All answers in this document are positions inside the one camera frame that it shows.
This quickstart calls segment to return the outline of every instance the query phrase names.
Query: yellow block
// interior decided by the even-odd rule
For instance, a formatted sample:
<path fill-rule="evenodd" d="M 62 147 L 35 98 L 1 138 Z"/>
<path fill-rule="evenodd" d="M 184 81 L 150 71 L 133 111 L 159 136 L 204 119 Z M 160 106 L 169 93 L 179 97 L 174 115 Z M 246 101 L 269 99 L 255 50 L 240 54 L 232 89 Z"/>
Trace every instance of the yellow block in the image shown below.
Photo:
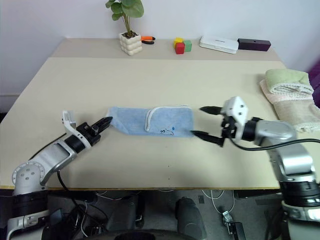
<path fill-rule="evenodd" d="M 175 40 L 173 41 L 173 47 L 176 48 L 177 43 L 183 43 L 184 39 L 181 37 L 176 37 Z"/>

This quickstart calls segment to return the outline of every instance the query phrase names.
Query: white box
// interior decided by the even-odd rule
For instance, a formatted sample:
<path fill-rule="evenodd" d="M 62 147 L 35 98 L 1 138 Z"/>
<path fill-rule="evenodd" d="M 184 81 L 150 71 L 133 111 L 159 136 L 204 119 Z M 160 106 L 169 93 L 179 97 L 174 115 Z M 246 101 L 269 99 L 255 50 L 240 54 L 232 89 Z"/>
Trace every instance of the white box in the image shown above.
<path fill-rule="evenodd" d="M 200 40 L 199 46 L 202 48 L 235 54 L 238 50 L 239 43 L 234 40 L 217 36 L 203 36 Z"/>

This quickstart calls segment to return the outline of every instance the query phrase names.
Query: white cable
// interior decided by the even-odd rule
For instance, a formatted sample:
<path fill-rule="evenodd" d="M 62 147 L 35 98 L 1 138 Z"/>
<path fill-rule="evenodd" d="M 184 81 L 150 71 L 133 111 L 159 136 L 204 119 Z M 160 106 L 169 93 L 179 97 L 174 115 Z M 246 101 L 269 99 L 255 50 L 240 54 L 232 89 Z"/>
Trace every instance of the white cable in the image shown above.
<path fill-rule="evenodd" d="M 98 195 L 103 195 L 103 194 L 105 194 L 106 192 L 108 192 L 108 191 L 106 190 L 106 191 L 104 191 L 104 192 L 102 192 L 102 193 L 98 193 L 98 192 L 96 191 L 95 193 L 98 194 Z"/>
<path fill-rule="evenodd" d="M 207 198 L 209 198 L 209 199 L 219 199 L 219 198 L 221 198 L 221 196 L 224 194 L 224 192 L 225 192 L 225 190 L 222 190 L 222 192 L 219 194 L 219 196 L 217 196 L 217 197 L 213 197 L 212 196 L 212 190 L 211 190 L 211 196 L 208 196 L 206 193 L 205 193 L 205 191 L 203 191 L 203 190 L 201 190 L 202 192 L 203 192 L 203 194 L 207 197 Z"/>
<path fill-rule="evenodd" d="M 85 203 L 85 211 L 84 211 L 84 212 L 87 213 L 87 210 L 88 210 L 87 201 L 84 201 L 84 203 Z M 86 215 L 84 214 L 84 215 L 83 215 L 83 218 L 82 218 L 82 221 L 81 221 L 80 227 L 81 227 L 81 232 L 83 233 L 83 235 L 84 235 L 85 237 L 88 237 L 88 235 L 85 233 L 84 227 L 83 227 L 85 218 L 86 218 Z"/>
<path fill-rule="evenodd" d="M 211 198 L 211 200 L 212 200 L 212 204 L 213 204 L 214 209 L 215 209 L 219 214 L 223 214 L 223 212 L 220 212 L 220 211 L 217 209 L 217 207 L 216 207 L 216 205 L 215 205 L 214 199 Z M 231 207 L 230 210 L 228 210 L 229 213 L 234 209 L 234 206 L 235 206 L 235 193 L 234 193 L 234 191 L 232 190 L 232 207 Z"/>
<path fill-rule="evenodd" d="M 139 193 L 141 193 L 141 191 L 138 191 L 137 193 L 133 194 L 133 196 L 134 195 L 138 195 Z M 113 201 L 118 201 L 118 200 L 121 200 L 121 199 L 125 198 L 125 196 L 118 197 L 118 198 L 112 198 L 112 197 L 108 197 L 108 196 L 103 196 L 103 195 L 101 195 L 101 193 L 100 194 L 99 193 L 95 193 L 95 195 L 97 195 L 100 198 L 109 199 L 109 200 L 113 200 Z"/>
<path fill-rule="evenodd" d="M 118 200 L 121 200 L 121 199 L 122 199 L 122 197 L 119 197 L 119 198 L 111 198 L 111 197 L 107 197 L 107 196 L 102 196 L 102 195 L 100 195 L 100 194 L 98 194 L 98 193 L 95 193 L 95 195 L 97 195 L 98 197 L 103 198 L 103 199 L 109 199 L 109 200 L 114 200 L 114 201 L 118 201 Z"/>
<path fill-rule="evenodd" d="M 173 192 L 174 191 L 174 189 L 172 189 L 172 190 L 158 190 L 159 192 L 164 192 L 164 193 L 168 193 L 168 192 Z"/>

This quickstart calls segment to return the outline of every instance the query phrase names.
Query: folded towel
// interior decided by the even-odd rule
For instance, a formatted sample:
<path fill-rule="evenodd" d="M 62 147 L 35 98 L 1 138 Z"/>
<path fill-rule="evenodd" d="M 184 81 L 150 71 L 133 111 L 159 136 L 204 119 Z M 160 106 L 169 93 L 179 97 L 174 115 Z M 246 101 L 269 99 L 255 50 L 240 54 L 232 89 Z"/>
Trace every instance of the folded towel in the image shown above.
<path fill-rule="evenodd" d="M 267 87 L 272 94 L 306 97 L 314 90 L 306 72 L 291 69 L 270 69 L 265 72 Z"/>
<path fill-rule="evenodd" d="M 267 81 L 264 79 L 260 81 L 260 87 L 262 89 L 262 92 L 264 93 L 265 97 L 269 100 L 270 103 L 275 104 L 280 101 L 285 100 L 312 100 L 312 95 L 307 95 L 303 97 L 296 97 L 296 96 L 288 96 L 288 95 L 282 95 L 282 94 L 272 94 L 268 90 Z"/>
<path fill-rule="evenodd" d="M 128 135 L 193 137 L 193 112 L 186 105 L 152 109 L 111 107 L 107 116 L 111 125 Z"/>
<path fill-rule="evenodd" d="M 274 104 L 279 119 L 295 127 L 298 132 L 320 131 L 320 109 L 313 100 L 284 100 Z"/>

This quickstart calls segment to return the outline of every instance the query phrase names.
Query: green block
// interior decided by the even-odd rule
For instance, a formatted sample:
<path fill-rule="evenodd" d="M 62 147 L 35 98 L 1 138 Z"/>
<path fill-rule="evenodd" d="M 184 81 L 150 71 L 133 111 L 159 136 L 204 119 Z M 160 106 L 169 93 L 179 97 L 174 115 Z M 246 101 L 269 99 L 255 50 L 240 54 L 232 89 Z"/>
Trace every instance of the green block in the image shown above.
<path fill-rule="evenodd" d="M 184 43 L 184 51 L 191 52 L 192 42 L 190 40 L 184 40 L 183 43 Z"/>

